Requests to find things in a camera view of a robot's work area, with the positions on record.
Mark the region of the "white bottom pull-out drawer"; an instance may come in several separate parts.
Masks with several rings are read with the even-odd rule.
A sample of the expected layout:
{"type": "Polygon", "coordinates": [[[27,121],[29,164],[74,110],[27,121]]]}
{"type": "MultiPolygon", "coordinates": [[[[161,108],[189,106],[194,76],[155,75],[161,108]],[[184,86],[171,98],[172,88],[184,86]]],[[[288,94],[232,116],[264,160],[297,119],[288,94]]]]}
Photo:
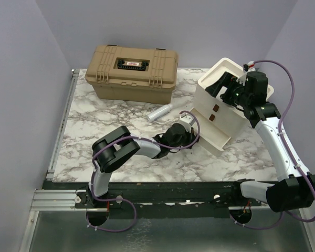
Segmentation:
{"type": "Polygon", "coordinates": [[[200,126],[199,145],[212,155],[219,157],[224,152],[224,147],[231,139],[223,131],[205,119],[195,108],[190,111],[196,116],[200,126]]]}

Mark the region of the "white drawer organizer box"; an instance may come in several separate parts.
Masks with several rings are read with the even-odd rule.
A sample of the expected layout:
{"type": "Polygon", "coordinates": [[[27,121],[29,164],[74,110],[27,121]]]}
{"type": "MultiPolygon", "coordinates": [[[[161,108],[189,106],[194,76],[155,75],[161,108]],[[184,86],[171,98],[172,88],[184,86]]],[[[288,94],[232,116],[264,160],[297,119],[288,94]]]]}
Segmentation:
{"type": "Polygon", "coordinates": [[[225,72],[240,77],[243,75],[243,68],[229,58],[220,59],[207,73],[199,78],[193,107],[204,117],[204,121],[212,127],[210,130],[201,127],[201,134],[205,132],[212,133],[215,129],[218,129],[227,137],[235,138],[249,121],[241,111],[223,103],[219,96],[226,91],[225,87],[220,90],[216,97],[212,97],[205,90],[218,81],[225,72]]]}

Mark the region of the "white cosmetic tube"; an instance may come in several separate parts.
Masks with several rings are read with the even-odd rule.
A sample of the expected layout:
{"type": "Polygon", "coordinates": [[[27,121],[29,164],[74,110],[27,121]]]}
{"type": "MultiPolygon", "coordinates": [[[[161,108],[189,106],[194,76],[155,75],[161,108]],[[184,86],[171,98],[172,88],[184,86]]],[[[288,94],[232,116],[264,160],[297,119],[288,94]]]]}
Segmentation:
{"type": "Polygon", "coordinates": [[[170,104],[166,104],[154,111],[152,111],[151,113],[149,113],[146,117],[147,117],[147,120],[149,122],[153,122],[163,116],[165,116],[166,114],[168,114],[171,110],[173,109],[173,105],[170,103],[170,104]]]}

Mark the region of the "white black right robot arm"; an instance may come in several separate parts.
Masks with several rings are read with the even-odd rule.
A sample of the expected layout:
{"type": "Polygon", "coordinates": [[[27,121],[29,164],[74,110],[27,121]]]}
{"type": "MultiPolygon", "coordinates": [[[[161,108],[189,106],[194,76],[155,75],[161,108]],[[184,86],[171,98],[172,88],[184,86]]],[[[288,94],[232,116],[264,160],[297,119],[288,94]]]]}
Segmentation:
{"type": "Polygon", "coordinates": [[[274,212],[307,208],[315,203],[315,174],[302,163],[282,127],[283,116],[268,102],[268,78],[251,71],[240,80],[225,71],[206,87],[212,96],[243,112],[252,128],[260,135],[276,169],[278,182],[268,184],[254,180],[240,183],[231,191],[231,200],[243,205],[253,198],[268,204],[274,212]]]}

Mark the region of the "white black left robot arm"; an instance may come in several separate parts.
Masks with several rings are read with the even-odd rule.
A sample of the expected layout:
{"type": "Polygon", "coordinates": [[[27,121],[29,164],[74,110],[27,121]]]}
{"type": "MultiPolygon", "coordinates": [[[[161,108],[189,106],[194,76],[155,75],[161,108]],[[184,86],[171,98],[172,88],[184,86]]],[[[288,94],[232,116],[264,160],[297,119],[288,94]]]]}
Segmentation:
{"type": "Polygon", "coordinates": [[[134,155],[161,159],[169,153],[191,149],[199,141],[199,137],[192,126],[180,123],[174,123],[166,132],[152,138],[132,135],[125,126],[116,128],[98,139],[91,147],[94,169],[89,182],[87,201],[94,207],[102,206],[112,173],[134,155]]]}

